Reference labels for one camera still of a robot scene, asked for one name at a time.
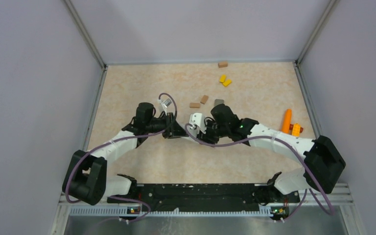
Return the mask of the white remote control with buttons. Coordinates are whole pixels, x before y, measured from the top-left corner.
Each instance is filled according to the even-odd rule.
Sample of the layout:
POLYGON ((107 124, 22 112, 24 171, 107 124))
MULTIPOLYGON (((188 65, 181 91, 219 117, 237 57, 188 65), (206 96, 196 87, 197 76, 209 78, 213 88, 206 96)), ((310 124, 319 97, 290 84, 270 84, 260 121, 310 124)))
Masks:
POLYGON ((198 134, 201 133, 201 130, 197 125, 186 123, 184 130, 186 136, 181 137, 182 139, 200 144, 201 140, 198 139, 198 134))

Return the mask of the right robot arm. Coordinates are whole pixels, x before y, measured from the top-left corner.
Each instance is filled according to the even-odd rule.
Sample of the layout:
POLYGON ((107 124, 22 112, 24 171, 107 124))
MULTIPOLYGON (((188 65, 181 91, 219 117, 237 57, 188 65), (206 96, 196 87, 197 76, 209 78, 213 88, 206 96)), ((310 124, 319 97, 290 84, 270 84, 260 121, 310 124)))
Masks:
POLYGON ((330 194, 346 166, 330 138, 306 139, 276 131, 257 120, 238 118, 225 104, 212 108, 211 117, 195 113, 189 122, 197 138, 209 144, 217 144, 220 138, 227 137, 250 147, 272 150, 300 163, 301 168, 273 177, 274 183, 268 187, 267 194, 274 202, 303 189, 330 194))

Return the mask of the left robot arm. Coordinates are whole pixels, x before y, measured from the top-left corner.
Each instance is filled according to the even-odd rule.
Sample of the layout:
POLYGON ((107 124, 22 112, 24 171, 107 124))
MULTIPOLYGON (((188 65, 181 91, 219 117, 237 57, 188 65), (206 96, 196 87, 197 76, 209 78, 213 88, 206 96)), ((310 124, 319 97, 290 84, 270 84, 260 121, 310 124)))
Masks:
POLYGON ((73 153, 62 185, 69 203, 97 204, 106 192, 108 163, 138 148, 149 137, 187 137, 173 113, 161 112, 159 117, 155 117, 155 112, 153 104, 142 102, 131 122, 111 140, 88 152, 77 150, 73 153))

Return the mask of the grey remote control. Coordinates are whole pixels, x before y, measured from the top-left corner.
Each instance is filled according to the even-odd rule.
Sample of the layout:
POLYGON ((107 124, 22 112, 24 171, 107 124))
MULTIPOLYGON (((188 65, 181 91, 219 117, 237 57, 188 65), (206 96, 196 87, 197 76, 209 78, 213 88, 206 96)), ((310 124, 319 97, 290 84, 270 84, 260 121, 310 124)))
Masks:
POLYGON ((217 105, 220 105, 220 104, 224 104, 225 102, 224 102, 224 100, 222 100, 222 99, 215 99, 214 100, 214 106, 217 106, 217 105))

